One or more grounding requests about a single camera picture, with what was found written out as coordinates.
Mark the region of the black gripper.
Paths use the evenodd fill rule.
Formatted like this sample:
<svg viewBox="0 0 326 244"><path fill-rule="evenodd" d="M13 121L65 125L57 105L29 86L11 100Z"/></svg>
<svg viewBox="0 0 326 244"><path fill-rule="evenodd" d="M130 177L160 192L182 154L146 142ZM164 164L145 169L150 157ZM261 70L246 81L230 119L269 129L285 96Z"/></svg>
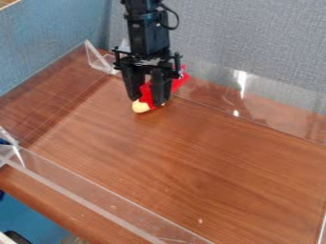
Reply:
<svg viewBox="0 0 326 244"><path fill-rule="evenodd" d="M146 74L152 74L153 104L161 106L165 103L165 75L176 79L184 76L182 55L172 53L169 49L153 54L137 54L130 47L123 46L117 46L113 52L117 58L114 68L122 72L129 98L135 101L142 97L141 87L146 82Z"/></svg>

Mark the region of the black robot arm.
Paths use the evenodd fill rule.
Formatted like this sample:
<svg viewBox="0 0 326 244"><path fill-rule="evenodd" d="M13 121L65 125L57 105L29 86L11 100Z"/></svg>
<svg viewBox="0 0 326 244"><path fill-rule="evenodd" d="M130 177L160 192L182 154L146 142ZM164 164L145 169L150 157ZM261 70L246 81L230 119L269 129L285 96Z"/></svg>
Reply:
<svg viewBox="0 0 326 244"><path fill-rule="evenodd" d="M169 12L180 16L164 0L122 0L123 18L127 22L130 51L114 48L114 68L122 72L129 98L142 98L141 87L150 76L153 105L164 105L172 97L173 81L182 76L181 54L172 53L170 31L178 28L169 24Z"/></svg>

